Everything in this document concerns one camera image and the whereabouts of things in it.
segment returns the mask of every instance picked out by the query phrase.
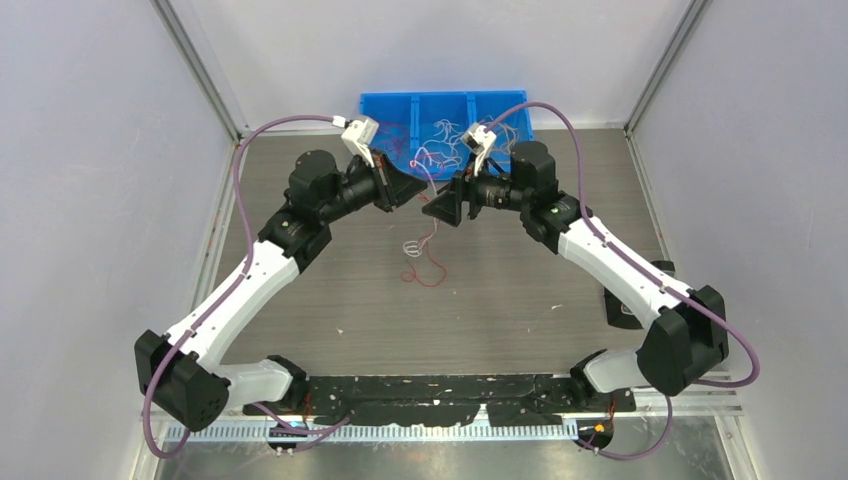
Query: black base bracket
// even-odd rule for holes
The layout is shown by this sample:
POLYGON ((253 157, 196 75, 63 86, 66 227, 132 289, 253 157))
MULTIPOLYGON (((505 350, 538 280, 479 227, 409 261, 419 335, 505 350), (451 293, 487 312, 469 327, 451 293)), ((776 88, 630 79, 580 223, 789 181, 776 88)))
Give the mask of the black base bracket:
MULTIPOLYGON (((627 390, 578 398, 576 380, 551 374, 311 377, 308 387, 309 405, 265 405, 280 415, 311 412, 321 425, 349 417, 351 425, 427 427, 468 425, 481 404, 493 427, 557 425, 562 413, 606 412, 613 399, 619 412, 636 410, 627 390)), ((250 405, 244 413, 263 415, 250 405)))

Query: blue plastic tray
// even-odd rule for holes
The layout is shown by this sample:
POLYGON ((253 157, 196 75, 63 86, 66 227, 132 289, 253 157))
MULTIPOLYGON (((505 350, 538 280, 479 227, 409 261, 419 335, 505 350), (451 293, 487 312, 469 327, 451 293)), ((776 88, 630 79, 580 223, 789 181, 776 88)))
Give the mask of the blue plastic tray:
MULTIPOLYGON (((371 145, 388 152, 398 168, 426 178, 421 167, 410 167, 410 162, 416 159, 433 179, 448 180, 468 161, 470 151, 459 141, 459 136, 475 121, 489 122, 526 101, 524 90, 364 93, 359 112, 380 123, 371 145)), ((511 115, 504 124, 511 130, 495 130, 498 142, 491 157, 509 171, 509 144, 533 140, 533 128, 527 110, 511 115)))

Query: metal floor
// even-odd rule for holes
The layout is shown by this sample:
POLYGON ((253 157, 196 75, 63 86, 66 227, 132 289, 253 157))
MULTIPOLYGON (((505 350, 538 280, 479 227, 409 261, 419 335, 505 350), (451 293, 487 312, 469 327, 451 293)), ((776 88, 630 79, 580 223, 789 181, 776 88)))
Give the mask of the metal floor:
MULTIPOLYGON (((622 132, 580 135, 589 206, 630 247, 659 259, 622 132)), ((567 132, 536 137, 557 159, 561 188, 576 195, 567 132)), ((295 159, 311 149, 332 152, 340 167, 350 158, 335 135, 264 137, 250 147, 242 186, 254 230, 282 205, 295 159)), ((401 244, 433 226, 421 205, 416 199, 392 214, 366 207, 333 224, 330 245, 262 309, 225 363, 279 354, 314 375, 560 373, 597 350, 640 341, 640 332, 606 326, 600 284, 530 239, 515 212, 487 209, 459 228, 442 226, 431 247, 447 279, 436 288, 401 281, 408 269, 401 244)), ((244 252, 234 217, 219 282, 244 252)), ((424 281, 441 273, 426 257, 411 260, 424 281)))
MULTIPOLYGON (((663 418, 616 419, 613 450, 643 451, 656 442, 663 418)), ((676 419, 668 444, 651 457, 619 462, 568 441, 327 444, 294 456, 267 445, 189 444, 160 463, 157 480, 273 479, 675 479, 731 480, 712 418, 676 419)))

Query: white wire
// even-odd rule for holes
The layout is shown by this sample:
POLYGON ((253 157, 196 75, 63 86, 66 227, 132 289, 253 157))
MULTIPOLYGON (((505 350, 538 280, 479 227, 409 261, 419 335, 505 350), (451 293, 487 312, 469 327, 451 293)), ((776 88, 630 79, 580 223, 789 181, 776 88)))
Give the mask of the white wire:
MULTIPOLYGON (((430 180, 430 186, 433 187, 433 198, 435 198, 435 195, 438 195, 439 193, 436 189, 436 182, 433 181, 433 177, 432 175, 430 175, 430 171, 427 170, 427 168, 424 167, 424 165, 418 161, 418 156, 421 155, 422 152, 427 155, 427 158, 432 159, 430 152, 426 148, 424 148, 424 145, 422 145, 418 147, 418 151, 415 152, 415 156, 409 162, 409 167, 413 170, 416 167, 421 167, 421 169, 424 170, 424 173, 427 174, 427 179, 430 180)), ((409 240, 408 242, 403 242, 403 253, 407 254, 412 258, 420 257, 421 254, 424 253, 424 246, 427 245, 427 242, 429 242, 430 239, 432 239, 438 231, 439 221, 434 218, 433 231, 429 235, 422 237, 420 240, 409 240)))
POLYGON ((432 156, 429 156, 427 161, 429 166, 432 166, 433 163, 438 163, 438 166, 441 168, 455 168, 461 166, 462 156, 459 154, 459 150, 456 148, 456 146, 459 145, 462 141, 462 134, 464 132, 459 130, 459 124, 453 123, 447 118, 443 118, 433 123, 433 126, 438 129, 438 131, 434 135, 434 138, 427 140, 421 146, 426 147, 427 144, 432 142, 437 145, 440 144, 447 146, 450 149, 450 152, 448 155, 443 155, 444 159, 441 162, 435 161, 433 160, 432 156))

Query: purple cable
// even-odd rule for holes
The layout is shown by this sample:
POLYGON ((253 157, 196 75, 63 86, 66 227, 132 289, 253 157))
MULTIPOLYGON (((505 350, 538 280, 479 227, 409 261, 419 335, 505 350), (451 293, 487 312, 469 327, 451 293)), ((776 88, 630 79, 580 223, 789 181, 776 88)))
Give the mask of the purple cable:
POLYGON ((280 424, 281 429, 285 433, 290 433, 290 434, 293 434, 293 435, 315 435, 316 433, 319 433, 319 434, 323 435, 319 440, 327 438, 329 435, 332 435, 333 432, 335 432, 336 430, 341 428, 342 425, 347 425, 348 422, 350 422, 350 418, 345 417, 341 422, 339 422, 339 423, 337 423, 333 426, 330 426, 330 427, 327 427, 327 428, 322 428, 322 429, 319 429, 319 430, 307 430, 305 428, 293 427, 289 422, 287 422, 287 421, 283 420, 282 418, 280 418, 279 416, 277 416, 277 414, 274 413, 273 411, 271 411, 270 408, 266 407, 265 405, 262 405, 261 403, 254 403, 253 406, 258 408, 262 413, 264 413, 265 415, 268 415, 275 422, 280 424))
MULTIPOLYGON (((506 119, 510 115, 514 114, 515 112, 518 112, 520 110, 523 110, 525 108, 530 108, 530 107, 541 107, 541 108, 548 110, 549 112, 551 112, 554 115, 556 115, 557 117, 559 117, 559 119, 562 120, 562 123, 564 123, 565 126, 568 127, 568 133, 571 134, 571 139, 572 139, 572 141, 574 141, 574 148, 577 151, 577 197, 580 200, 580 214, 583 217, 583 219, 586 221, 586 224, 589 226, 589 229, 592 230, 592 233, 594 233, 596 237, 598 237, 602 242, 604 242, 606 244, 606 246, 610 248, 610 250, 614 251, 628 265, 635 268, 639 273, 641 273, 645 278, 647 278, 654 285, 656 285, 658 287, 662 287, 662 280, 655 277, 651 272, 649 272, 648 270, 643 268, 641 265, 639 265, 639 263, 637 263, 636 260, 630 258, 630 256, 627 255, 623 250, 621 250, 616 244, 614 244, 612 242, 607 242, 606 238, 604 237, 604 234, 591 221, 591 217, 589 216, 589 213, 586 211, 586 196, 585 196, 585 192, 583 190, 583 186, 584 186, 583 185, 583 146, 580 143, 580 139, 577 137, 577 133, 574 130, 574 126, 571 125, 571 122, 568 121, 568 118, 566 118, 565 115, 562 112, 560 112, 553 105, 549 105, 547 103, 542 103, 542 102, 522 103, 522 104, 516 105, 516 106, 510 108, 509 110, 505 111, 504 113, 500 114, 497 118, 492 120, 492 122, 489 123, 486 126, 486 128, 488 130, 491 130, 494 127, 498 126, 501 122, 504 121, 504 119, 506 119)), ((726 330, 727 333, 729 333, 731 336, 733 336, 733 338, 735 338, 736 341, 738 341, 742 345, 742 348, 745 349, 745 352, 748 354, 748 357, 750 357, 750 359, 751 359, 751 373, 747 377, 743 378, 742 380, 737 380, 737 381, 732 381, 732 382, 720 382, 720 381, 715 381, 715 380, 698 380, 695 383, 698 383, 698 384, 701 384, 701 385, 708 385, 708 386, 711 386, 711 387, 722 387, 722 388, 744 387, 746 385, 750 385, 750 384, 754 383, 754 381, 757 379, 757 377, 760 376, 760 358, 757 355, 757 352, 754 350, 754 346, 751 345, 751 343, 748 342, 748 340, 744 336, 742 336, 742 333, 739 332, 739 330, 737 330, 735 327, 733 327, 732 325, 727 323, 727 321, 724 320, 723 318, 719 317, 718 315, 711 312, 710 310, 708 310, 707 308, 705 308, 704 306, 702 306, 698 302, 689 298, 689 296, 686 295, 685 293, 678 292, 677 290, 675 290, 671 287, 666 287, 665 290, 671 296, 673 296, 674 298, 680 300, 681 302, 683 302, 687 306, 694 308, 699 313, 701 313, 702 315, 706 316, 707 318, 709 318, 710 320, 715 322, 719 327, 726 330)))
POLYGON ((167 459, 173 458, 180 450, 183 449, 186 442, 188 441, 189 435, 191 432, 188 429, 185 429, 185 433, 183 437, 180 439, 179 443, 177 443, 176 448, 169 452, 165 452, 160 450, 158 446, 156 446, 156 440, 153 438, 153 427, 150 422, 150 409, 153 406, 153 392, 156 391, 156 387, 159 385, 159 381, 162 379, 162 374, 165 372, 167 366, 171 363, 176 356, 177 352, 182 348, 183 345, 191 338, 192 332, 197 331, 203 322, 212 315, 219 306, 241 285, 241 282, 244 281, 247 274, 250 272, 250 266, 253 265, 253 232, 250 230, 250 224, 247 220, 247 212, 244 208, 244 201, 241 198, 241 185, 239 181, 239 171, 241 167, 241 161, 244 157, 244 152, 247 150, 247 146, 250 145, 256 137, 259 136, 265 130, 268 130, 271 127, 276 127, 277 125, 282 125, 284 123, 289 122, 297 122, 302 120, 314 120, 318 122, 333 122, 332 117, 325 117, 321 115, 294 115, 291 117, 280 118, 271 122, 262 125, 257 128, 253 133, 251 133, 242 144, 239 146, 238 150, 236 150, 235 158, 233 159, 232 166, 232 176, 233 176, 233 191, 235 192, 235 200, 236 207, 238 208, 239 215, 241 216, 241 224, 244 227, 245 237, 247 238, 247 257, 245 258, 244 267, 242 267, 242 274, 236 278, 236 280, 224 291, 224 293, 216 299, 209 308, 206 309, 200 316, 197 317, 197 320, 191 324, 190 330, 186 330, 186 332, 177 340, 168 353, 165 354, 165 357, 159 362, 159 366, 156 368, 156 371, 153 372, 153 377, 150 379, 150 383, 147 386, 147 390, 144 394, 144 404, 141 409, 141 426, 144 430, 144 441, 147 443, 147 447, 150 451, 159 458, 167 459))
MULTIPOLYGON (((672 415, 672 410, 671 410, 671 398, 665 397, 665 403, 668 406, 668 420, 666 421, 665 429, 663 429, 662 435, 660 435, 659 440, 657 440, 657 443, 655 443, 653 447, 645 450, 642 453, 637 453, 637 454, 634 454, 634 455, 626 455, 626 454, 622 454, 622 453, 607 452, 605 450, 598 450, 598 455, 600 455, 602 457, 606 457, 606 458, 612 458, 613 460, 628 461, 628 460, 639 460, 640 458, 645 458, 648 455, 651 455, 654 452, 656 452, 657 450, 659 450, 659 448, 662 447, 663 444, 665 444, 666 441, 668 441, 668 436, 671 434, 671 427, 672 427, 672 425, 674 425, 674 415, 672 415)), ((594 438, 594 436, 595 435, 592 434, 592 438, 590 438, 588 442, 578 438, 577 443, 579 443, 586 450, 594 451, 595 447, 592 446, 592 439, 594 438)))

